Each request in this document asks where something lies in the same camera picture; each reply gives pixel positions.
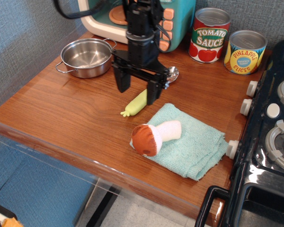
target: stove knob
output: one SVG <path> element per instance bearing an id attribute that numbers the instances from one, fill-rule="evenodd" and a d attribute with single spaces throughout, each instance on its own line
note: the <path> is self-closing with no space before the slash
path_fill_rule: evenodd
<path id="1" fill-rule="evenodd" d="M 239 141 L 237 140 L 230 140 L 228 143 L 228 147 L 226 150 L 226 156 L 228 156 L 230 159 L 234 159 L 237 149 L 238 149 Z"/>
<path id="2" fill-rule="evenodd" d="M 257 89 L 257 81 L 250 81 L 246 95 L 253 97 L 255 95 L 256 89 Z"/>
<path id="3" fill-rule="evenodd" d="M 251 106 L 251 102 L 252 99 L 244 99 L 242 105 L 241 105 L 241 109 L 240 109 L 240 113 L 243 114 L 244 116 L 247 116 L 250 110 L 250 106 Z"/>
<path id="4" fill-rule="evenodd" d="M 266 109 L 266 114 L 269 118 L 276 118 L 280 114 L 280 107 L 276 103 L 271 103 L 267 109 Z"/>

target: light blue towel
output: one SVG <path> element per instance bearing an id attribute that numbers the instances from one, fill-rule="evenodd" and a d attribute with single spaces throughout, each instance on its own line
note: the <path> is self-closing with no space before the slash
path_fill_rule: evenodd
<path id="1" fill-rule="evenodd" d="M 163 142 L 160 152 L 147 158 L 182 177 L 198 181 L 225 154 L 228 143 L 224 140 L 224 133 L 169 103 L 165 104 L 147 124 L 157 126 L 172 120 L 181 122 L 181 138 Z"/>

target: blue gray wall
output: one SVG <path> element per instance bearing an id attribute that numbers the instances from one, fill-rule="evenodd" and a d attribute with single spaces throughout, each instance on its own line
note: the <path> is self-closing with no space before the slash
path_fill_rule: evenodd
<path id="1" fill-rule="evenodd" d="M 267 48 L 284 40 L 284 0 L 196 0 L 196 10 L 215 7 L 232 18 L 229 34 L 238 30 L 253 30 L 268 39 Z"/>
<path id="2" fill-rule="evenodd" d="M 60 0 L 77 11 L 77 0 Z M 196 10 L 216 7 L 232 17 L 229 34 L 262 32 L 268 49 L 284 39 L 284 0 L 197 0 Z M 0 105 L 40 72 L 86 29 L 80 19 L 66 20 L 52 0 L 0 0 Z"/>
<path id="3" fill-rule="evenodd" d="M 76 0 L 60 2 L 65 11 L 79 10 Z M 85 32 L 80 19 L 58 14 L 52 0 L 0 0 L 0 105 Z"/>

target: floor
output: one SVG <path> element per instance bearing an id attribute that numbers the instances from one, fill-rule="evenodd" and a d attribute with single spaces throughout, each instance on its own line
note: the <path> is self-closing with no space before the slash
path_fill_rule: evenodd
<path id="1" fill-rule="evenodd" d="M 85 227 L 109 188 L 99 181 L 76 227 Z M 101 227 L 193 227 L 195 220 L 121 190 Z"/>

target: wooden table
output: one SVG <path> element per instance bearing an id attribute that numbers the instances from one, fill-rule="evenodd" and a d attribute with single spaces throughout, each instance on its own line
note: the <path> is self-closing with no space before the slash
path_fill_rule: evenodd
<path id="1" fill-rule="evenodd" d="M 89 32 L 82 38 L 88 37 L 92 37 Z M 167 68 L 179 69 L 178 79 L 153 105 L 125 118 L 120 112 L 146 88 L 146 82 L 132 77 L 131 87 L 120 93 L 112 68 L 102 76 L 79 79 L 59 73 L 57 57 L 0 107 L 0 134 L 196 218 L 209 186 L 229 188 L 233 161 L 224 156 L 196 182 L 138 155 L 129 145 L 132 130 L 148 122 L 165 103 L 172 103 L 225 132 L 227 142 L 239 140 L 246 123 L 241 103 L 248 98 L 249 82 L 260 79 L 271 52 L 266 51 L 258 72 L 242 76 L 224 67 L 225 53 L 212 64 L 192 60 L 189 42 L 187 35 L 175 51 L 159 56 Z M 215 224 L 219 206 L 216 201 L 208 224 Z"/>

